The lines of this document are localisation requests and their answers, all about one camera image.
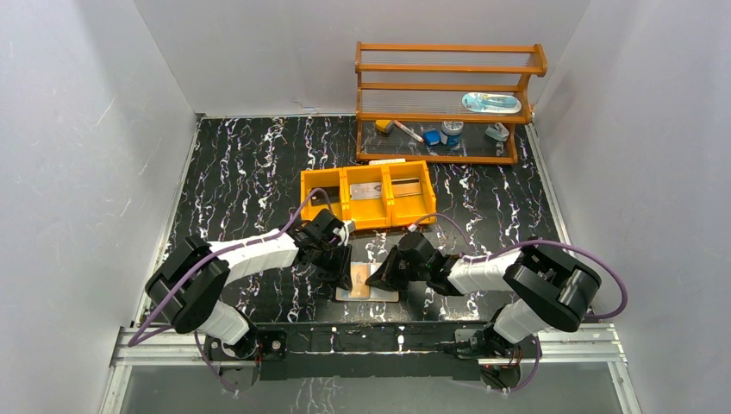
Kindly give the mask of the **beige leather card holder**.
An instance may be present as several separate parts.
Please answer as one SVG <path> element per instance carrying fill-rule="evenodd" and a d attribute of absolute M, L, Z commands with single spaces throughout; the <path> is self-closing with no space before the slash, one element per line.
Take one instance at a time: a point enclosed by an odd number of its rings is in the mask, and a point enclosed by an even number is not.
<path fill-rule="evenodd" d="M 366 284 L 366 280 L 380 265 L 381 262 L 353 262 L 350 267 L 353 288 L 348 291 L 337 287 L 334 300 L 337 302 L 396 303 L 399 300 L 399 292 L 387 291 Z"/>

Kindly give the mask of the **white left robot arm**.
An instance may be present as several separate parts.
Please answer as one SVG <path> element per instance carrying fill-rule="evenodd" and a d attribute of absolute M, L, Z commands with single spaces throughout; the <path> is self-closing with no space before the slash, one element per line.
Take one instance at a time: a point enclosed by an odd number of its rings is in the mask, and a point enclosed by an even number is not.
<path fill-rule="evenodd" d="M 279 229 L 245 239 L 207 242 L 192 236 L 168 255 L 145 285 L 155 308 L 179 334 L 203 333 L 220 340 L 237 359 L 253 355 L 255 325 L 221 301 L 227 285 L 272 269 L 313 267 L 329 281 L 348 281 L 352 225 L 330 210 L 309 221 L 292 218 Z"/>

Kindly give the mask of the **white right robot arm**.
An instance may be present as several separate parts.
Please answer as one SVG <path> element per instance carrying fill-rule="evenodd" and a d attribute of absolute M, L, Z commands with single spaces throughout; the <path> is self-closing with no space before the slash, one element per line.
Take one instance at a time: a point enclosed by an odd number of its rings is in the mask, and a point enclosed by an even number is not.
<path fill-rule="evenodd" d="M 522 340 L 545 328 L 575 332 L 601 287 L 600 276 L 572 257 L 569 246 L 541 239 L 491 255 L 443 254 L 418 232 L 408 233 L 365 281 L 387 291 L 403 291 L 421 281 L 442 296 L 513 292 L 479 333 L 458 334 L 456 342 L 509 356 Z"/>

